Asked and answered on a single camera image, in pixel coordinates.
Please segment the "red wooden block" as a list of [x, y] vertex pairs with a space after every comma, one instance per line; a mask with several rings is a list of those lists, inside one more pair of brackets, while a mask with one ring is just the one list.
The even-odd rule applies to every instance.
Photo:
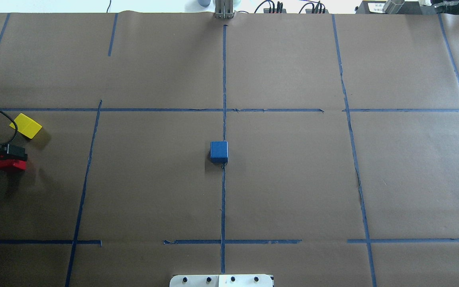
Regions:
[[6, 173], [18, 173], [27, 169], [27, 162], [18, 159], [0, 160], [0, 170]]

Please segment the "blue wooden block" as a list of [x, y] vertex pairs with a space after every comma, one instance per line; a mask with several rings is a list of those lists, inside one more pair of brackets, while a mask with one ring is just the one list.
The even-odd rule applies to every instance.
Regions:
[[228, 142], [212, 141], [210, 142], [210, 162], [211, 163], [228, 163]]

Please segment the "yellow wooden block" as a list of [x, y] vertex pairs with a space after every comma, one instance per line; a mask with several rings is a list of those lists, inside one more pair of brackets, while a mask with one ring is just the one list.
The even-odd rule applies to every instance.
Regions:
[[18, 114], [18, 116], [14, 119], [14, 122], [11, 122], [9, 126], [13, 129], [17, 129], [20, 134], [30, 140], [33, 139], [42, 129], [42, 125], [23, 113]]

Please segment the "black power strip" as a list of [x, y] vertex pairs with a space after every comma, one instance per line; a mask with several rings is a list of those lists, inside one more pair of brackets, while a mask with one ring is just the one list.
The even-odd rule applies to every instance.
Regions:
[[321, 1], [308, 1], [311, 8], [306, 9], [306, 14], [326, 14], [328, 13], [326, 6]]
[[268, 7], [263, 8], [263, 13], [265, 14], [286, 14], [287, 11], [284, 8], [284, 3], [281, 1], [272, 1], [272, 0], [266, 0], [263, 3], [260, 4], [260, 7], [262, 5], [268, 5]]

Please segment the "white pedestal column base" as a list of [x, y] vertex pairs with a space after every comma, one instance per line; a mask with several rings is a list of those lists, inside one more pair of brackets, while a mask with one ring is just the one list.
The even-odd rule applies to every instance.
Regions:
[[175, 275], [170, 287], [273, 287], [275, 281], [268, 274]]

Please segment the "aluminium frame post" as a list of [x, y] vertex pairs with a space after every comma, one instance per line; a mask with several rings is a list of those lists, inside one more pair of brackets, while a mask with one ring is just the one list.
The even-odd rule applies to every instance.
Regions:
[[229, 20], [235, 16], [233, 0], [213, 0], [215, 5], [214, 17]]

